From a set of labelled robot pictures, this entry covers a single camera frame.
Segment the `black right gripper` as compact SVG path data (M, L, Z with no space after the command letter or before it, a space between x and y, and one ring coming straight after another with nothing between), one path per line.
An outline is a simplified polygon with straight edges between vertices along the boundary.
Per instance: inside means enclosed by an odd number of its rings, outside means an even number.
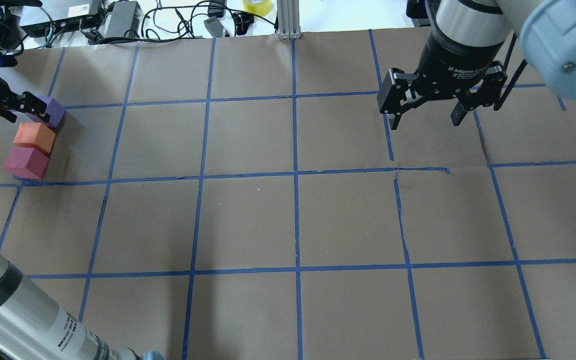
M397 130L408 100L457 98L450 118L454 126L461 125L468 112L492 106L500 98L508 79L505 67L496 59L503 43L472 47L450 39L441 30L432 30L414 73L387 70L377 93L380 114L386 116L391 130Z

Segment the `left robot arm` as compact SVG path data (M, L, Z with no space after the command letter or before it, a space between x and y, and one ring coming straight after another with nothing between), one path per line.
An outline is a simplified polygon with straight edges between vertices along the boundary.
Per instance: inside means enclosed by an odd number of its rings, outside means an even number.
M50 96L17 94L0 77L0 117L10 123L25 113L37 136L14 148L7 168L19 178L40 179L58 127L66 114ZM40 135L47 135L41 140ZM155 350L138 355L114 349L0 254L0 360L162 360Z

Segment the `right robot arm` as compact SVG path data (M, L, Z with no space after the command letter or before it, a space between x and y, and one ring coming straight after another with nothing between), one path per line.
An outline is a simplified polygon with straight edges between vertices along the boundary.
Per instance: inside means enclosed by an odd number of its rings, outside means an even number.
M576 0L409 0L406 14L430 33L414 72L382 80L377 107L392 130L429 101L457 100L454 126L478 107L499 110L526 66L576 101Z

